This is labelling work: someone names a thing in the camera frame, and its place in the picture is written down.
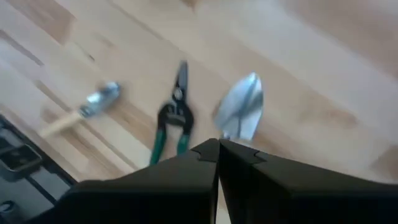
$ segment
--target wooden hammer handle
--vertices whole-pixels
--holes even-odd
[[[77,122],[83,120],[84,117],[79,113],[79,111],[73,111],[64,117],[59,118],[58,120],[54,121],[53,123],[49,124],[47,127],[39,131],[39,136],[42,138],[47,138],[50,135],[59,133],[60,131],[64,130],[65,128],[69,128],[73,126]]]

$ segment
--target black machine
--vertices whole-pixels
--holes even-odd
[[[209,139],[115,180],[76,184],[30,223],[397,223],[398,187]]]

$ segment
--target metal blade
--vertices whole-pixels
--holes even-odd
[[[252,73],[238,81],[224,97],[214,122],[224,138],[251,140],[260,122],[263,105],[261,80]]]
[[[188,62],[182,60],[180,68],[177,73],[177,79],[175,81],[173,100],[185,101],[187,99],[187,88],[188,88]]]
[[[183,60],[180,63],[180,69],[178,70],[178,87],[182,90],[187,90],[188,86],[188,62]]]

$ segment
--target trowel blade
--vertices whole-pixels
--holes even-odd
[[[214,123],[223,132],[223,138],[254,137],[264,105],[264,92],[257,74],[251,73],[238,81],[223,98]]]

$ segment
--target green handle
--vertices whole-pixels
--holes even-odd
[[[177,155],[183,154],[184,152],[186,152],[188,150],[189,139],[190,139],[190,136],[187,134],[183,134],[180,137],[180,140],[178,141],[178,145],[177,145]]]
[[[166,142],[166,133],[162,130],[158,130],[156,132],[154,150],[152,151],[152,155],[150,157],[150,165],[155,165],[159,162],[160,155],[162,154],[164,144]]]

